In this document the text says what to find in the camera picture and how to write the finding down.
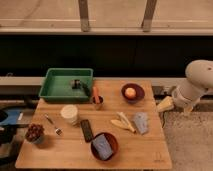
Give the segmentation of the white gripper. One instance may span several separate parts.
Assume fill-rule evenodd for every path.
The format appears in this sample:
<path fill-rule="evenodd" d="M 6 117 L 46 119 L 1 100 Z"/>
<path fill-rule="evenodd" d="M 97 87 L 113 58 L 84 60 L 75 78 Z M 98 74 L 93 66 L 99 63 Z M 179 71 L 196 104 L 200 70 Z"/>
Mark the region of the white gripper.
<path fill-rule="evenodd" d="M 157 105 L 157 111 L 171 110 L 174 108 L 174 104 L 181 108 L 193 107 L 199 102 L 200 98 L 201 92 L 196 87 L 187 84 L 178 85 L 172 92 L 172 98 L 166 96 Z"/>

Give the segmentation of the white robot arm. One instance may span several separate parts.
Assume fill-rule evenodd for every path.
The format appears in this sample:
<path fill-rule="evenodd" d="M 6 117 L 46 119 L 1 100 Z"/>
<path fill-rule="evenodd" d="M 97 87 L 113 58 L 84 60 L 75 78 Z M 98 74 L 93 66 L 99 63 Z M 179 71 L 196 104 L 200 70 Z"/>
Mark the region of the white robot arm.
<path fill-rule="evenodd" d="M 158 112 L 180 107 L 190 113 L 204 95 L 213 91 L 213 61 L 194 60 L 187 65 L 185 75 L 171 95 L 157 105 Z"/>

